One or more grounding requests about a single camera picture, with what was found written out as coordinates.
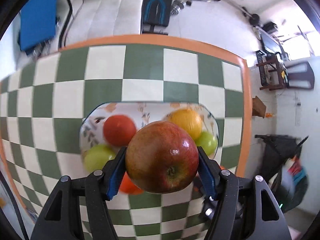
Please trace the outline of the barbell on floor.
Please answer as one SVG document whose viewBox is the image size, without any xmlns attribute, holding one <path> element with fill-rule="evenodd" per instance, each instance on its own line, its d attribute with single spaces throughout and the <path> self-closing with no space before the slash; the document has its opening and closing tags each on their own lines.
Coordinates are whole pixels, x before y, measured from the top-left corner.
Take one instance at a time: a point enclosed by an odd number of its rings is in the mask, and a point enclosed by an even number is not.
<svg viewBox="0 0 320 240">
<path fill-rule="evenodd" d="M 228 3 L 229 5 L 234 7 L 235 9 L 240 10 L 241 13 L 244 15 L 244 17 L 248 19 L 249 24 L 251 26 L 255 27 L 260 24 L 260 16 L 258 14 L 251 14 L 250 12 L 248 12 L 246 7 L 242 7 L 232 0 L 214 0 L 214 1 L 216 1 L 216 2 L 225 1 L 226 3 Z"/>
</svg>

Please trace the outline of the dark red apple on plate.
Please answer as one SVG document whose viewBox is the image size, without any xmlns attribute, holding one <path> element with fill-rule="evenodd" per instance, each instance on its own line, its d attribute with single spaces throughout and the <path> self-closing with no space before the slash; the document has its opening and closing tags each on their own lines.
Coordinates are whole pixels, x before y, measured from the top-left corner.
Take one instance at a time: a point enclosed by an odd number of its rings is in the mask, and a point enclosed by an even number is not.
<svg viewBox="0 0 320 240">
<path fill-rule="evenodd" d="M 136 131 L 135 123 L 127 115 L 112 115 L 103 124 L 105 140 L 117 147 L 127 146 Z"/>
</svg>

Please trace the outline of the blue mat panel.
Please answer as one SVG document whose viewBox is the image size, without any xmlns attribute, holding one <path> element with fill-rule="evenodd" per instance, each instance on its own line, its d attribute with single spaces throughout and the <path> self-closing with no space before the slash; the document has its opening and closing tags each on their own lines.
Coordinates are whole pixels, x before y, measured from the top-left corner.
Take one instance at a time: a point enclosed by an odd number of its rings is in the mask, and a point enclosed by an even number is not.
<svg viewBox="0 0 320 240">
<path fill-rule="evenodd" d="M 56 33 L 57 0 L 29 0 L 21 10 L 20 49 L 28 51 Z"/>
</svg>

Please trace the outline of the orange small floor object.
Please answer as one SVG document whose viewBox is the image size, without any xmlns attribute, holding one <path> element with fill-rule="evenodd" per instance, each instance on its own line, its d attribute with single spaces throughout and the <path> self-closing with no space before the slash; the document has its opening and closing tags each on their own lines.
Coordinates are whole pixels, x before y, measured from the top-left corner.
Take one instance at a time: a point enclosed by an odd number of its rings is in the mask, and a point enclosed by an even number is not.
<svg viewBox="0 0 320 240">
<path fill-rule="evenodd" d="M 272 117 L 274 117 L 274 114 L 272 114 L 272 113 L 266 113 L 266 114 L 265 114 L 265 117 L 266 117 L 266 118 L 272 118 Z"/>
</svg>

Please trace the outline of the dumbbell on floor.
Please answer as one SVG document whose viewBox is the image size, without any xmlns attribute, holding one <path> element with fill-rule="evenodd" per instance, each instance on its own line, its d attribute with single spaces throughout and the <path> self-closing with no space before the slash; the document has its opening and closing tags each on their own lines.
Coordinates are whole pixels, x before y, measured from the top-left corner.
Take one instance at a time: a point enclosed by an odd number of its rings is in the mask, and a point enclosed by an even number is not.
<svg viewBox="0 0 320 240">
<path fill-rule="evenodd" d="M 186 6 L 191 6 L 191 1 L 174 0 L 171 5 L 170 15 L 178 15 Z"/>
</svg>

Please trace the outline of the black treadmill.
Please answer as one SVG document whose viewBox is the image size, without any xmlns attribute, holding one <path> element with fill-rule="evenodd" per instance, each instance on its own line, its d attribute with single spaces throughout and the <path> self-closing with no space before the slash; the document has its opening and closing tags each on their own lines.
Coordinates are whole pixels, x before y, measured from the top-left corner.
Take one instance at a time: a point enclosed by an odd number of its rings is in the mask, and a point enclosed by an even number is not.
<svg viewBox="0 0 320 240">
<path fill-rule="evenodd" d="M 271 37 L 267 32 L 258 27 L 260 43 L 262 50 L 266 55 L 279 55 L 281 60 L 284 60 L 283 50 L 278 41 Z"/>
</svg>

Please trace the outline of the green apple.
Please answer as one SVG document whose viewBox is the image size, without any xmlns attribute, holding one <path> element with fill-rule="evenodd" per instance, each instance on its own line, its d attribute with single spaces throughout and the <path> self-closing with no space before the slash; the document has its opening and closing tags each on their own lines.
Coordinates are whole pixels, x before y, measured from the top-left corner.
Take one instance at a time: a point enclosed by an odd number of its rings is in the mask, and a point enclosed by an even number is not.
<svg viewBox="0 0 320 240">
<path fill-rule="evenodd" d="M 107 145 L 95 145 L 85 152 L 83 164 L 87 172 L 102 170 L 109 160 L 116 157 L 115 152 Z"/>
<path fill-rule="evenodd" d="M 217 138 L 207 131 L 203 131 L 195 140 L 196 146 L 201 146 L 206 155 L 210 156 L 217 149 Z"/>
</svg>

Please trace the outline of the large yellow orange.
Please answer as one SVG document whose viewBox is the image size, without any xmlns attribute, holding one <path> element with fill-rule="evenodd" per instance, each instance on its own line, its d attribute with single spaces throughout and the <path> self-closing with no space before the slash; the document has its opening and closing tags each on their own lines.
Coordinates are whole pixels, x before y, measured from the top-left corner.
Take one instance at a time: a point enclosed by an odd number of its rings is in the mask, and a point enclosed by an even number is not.
<svg viewBox="0 0 320 240">
<path fill-rule="evenodd" d="M 196 111 L 190 108 L 178 109 L 168 115 L 168 121 L 184 129 L 193 140 L 202 132 L 202 119 Z"/>
</svg>

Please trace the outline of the white padded sofa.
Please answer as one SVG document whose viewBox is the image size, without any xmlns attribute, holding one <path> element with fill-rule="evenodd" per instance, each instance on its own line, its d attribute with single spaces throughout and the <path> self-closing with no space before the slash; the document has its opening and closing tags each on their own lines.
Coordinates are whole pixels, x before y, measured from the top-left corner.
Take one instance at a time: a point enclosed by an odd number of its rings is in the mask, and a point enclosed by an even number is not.
<svg viewBox="0 0 320 240">
<path fill-rule="evenodd" d="M 66 44 L 92 38 L 140 34 L 143 0 L 83 0 L 66 34 Z"/>
</svg>

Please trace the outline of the orange tangerine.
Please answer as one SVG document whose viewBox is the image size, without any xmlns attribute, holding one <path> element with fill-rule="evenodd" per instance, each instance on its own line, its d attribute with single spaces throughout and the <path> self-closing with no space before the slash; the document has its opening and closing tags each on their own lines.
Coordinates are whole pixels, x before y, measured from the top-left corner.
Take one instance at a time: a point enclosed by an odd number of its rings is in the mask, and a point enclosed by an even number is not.
<svg viewBox="0 0 320 240">
<path fill-rule="evenodd" d="M 125 172 L 119 191 L 125 194 L 130 194 L 130 195 L 138 195 L 142 194 L 144 191 L 137 187 L 132 180 L 129 178 L 128 174 Z"/>
</svg>

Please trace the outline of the oval floral plate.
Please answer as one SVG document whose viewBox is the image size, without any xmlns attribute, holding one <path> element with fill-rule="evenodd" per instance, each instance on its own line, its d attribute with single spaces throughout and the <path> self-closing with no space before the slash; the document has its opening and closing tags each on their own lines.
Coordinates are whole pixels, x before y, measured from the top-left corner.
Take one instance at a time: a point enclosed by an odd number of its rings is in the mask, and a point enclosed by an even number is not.
<svg viewBox="0 0 320 240">
<path fill-rule="evenodd" d="M 103 103 L 91 111 L 80 127 L 80 151 L 82 163 L 85 152 L 95 145 L 107 145 L 117 154 L 119 147 L 109 144 L 103 135 L 103 124 L 112 115 L 127 115 L 139 130 L 147 124 L 165 120 L 178 109 L 190 108 L 199 113 L 202 119 L 202 132 L 207 131 L 219 142 L 219 128 L 212 113 L 203 105 L 179 102 L 119 102 Z"/>
</svg>

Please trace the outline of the dark wooden side table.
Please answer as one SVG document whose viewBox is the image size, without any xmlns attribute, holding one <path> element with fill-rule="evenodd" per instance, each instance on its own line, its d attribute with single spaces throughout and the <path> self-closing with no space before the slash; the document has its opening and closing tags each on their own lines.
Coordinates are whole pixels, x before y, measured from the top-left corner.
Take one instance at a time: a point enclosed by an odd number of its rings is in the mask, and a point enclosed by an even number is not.
<svg viewBox="0 0 320 240">
<path fill-rule="evenodd" d="M 278 90 L 289 87 L 287 69 L 279 52 L 265 53 L 261 50 L 255 52 L 259 69 L 260 90 Z"/>
</svg>

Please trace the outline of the green checkered tablecloth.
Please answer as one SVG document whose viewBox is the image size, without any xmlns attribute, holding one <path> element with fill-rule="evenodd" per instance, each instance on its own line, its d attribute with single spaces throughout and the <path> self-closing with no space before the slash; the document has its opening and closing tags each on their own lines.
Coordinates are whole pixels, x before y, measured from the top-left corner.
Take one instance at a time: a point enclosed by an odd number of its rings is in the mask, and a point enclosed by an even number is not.
<svg viewBox="0 0 320 240">
<path fill-rule="evenodd" d="M 1 156 L 29 231 L 58 179 L 86 175 L 82 121 L 103 103 L 203 105 L 219 128 L 216 161 L 239 176 L 249 148 L 246 61 L 210 44 L 159 35 L 89 40 L 1 81 Z"/>
</svg>

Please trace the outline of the black blue weight bench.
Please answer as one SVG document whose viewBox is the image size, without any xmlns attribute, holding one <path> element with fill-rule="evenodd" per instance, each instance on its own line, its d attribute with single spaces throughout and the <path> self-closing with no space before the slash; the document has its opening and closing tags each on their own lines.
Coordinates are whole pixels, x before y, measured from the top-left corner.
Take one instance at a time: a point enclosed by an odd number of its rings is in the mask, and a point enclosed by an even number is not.
<svg viewBox="0 0 320 240">
<path fill-rule="evenodd" d="M 155 26 L 169 25 L 171 3 L 172 0 L 143 0 L 142 27 L 150 27 L 149 30 L 142 29 L 143 34 L 160 34 L 155 32 Z"/>
</svg>

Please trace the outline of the small wooden stool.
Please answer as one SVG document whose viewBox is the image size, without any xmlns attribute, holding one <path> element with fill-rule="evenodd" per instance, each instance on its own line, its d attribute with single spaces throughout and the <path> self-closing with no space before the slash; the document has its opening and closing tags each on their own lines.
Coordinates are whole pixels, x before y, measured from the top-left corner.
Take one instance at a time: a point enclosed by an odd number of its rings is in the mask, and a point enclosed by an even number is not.
<svg viewBox="0 0 320 240">
<path fill-rule="evenodd" d="M 266 105 L 256 96 L 252 99 L 252 116 L 265 117 Z"/>
</svg>

